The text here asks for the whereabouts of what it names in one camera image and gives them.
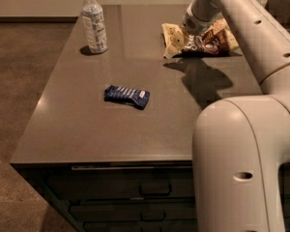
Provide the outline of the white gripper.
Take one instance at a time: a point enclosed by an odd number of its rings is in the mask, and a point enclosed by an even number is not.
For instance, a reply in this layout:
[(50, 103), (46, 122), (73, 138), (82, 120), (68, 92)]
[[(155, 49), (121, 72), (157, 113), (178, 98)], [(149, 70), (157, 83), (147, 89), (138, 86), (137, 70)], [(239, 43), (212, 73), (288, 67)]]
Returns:
[(200, 35), (215, 21), (220, 13), (213, 0), (193, 0), (183, 16), (183, 28), (172, 28), (167, 36), (168, 42), (164, 51), (165, 58), (172, 58), (188, 45), (189, 49), (203, 49)]

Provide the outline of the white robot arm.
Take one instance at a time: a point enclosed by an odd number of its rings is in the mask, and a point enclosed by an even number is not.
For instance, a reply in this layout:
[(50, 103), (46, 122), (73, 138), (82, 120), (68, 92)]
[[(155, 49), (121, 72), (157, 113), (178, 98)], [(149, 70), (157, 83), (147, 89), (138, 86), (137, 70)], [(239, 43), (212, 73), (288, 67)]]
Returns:
[(198, 232), (285, 232), (278, 171), (290, 162), (290, 33), (256, 0), (194, 0), (192, 35), (223, 15), (262, 91), (216, 101), (192, 139)]

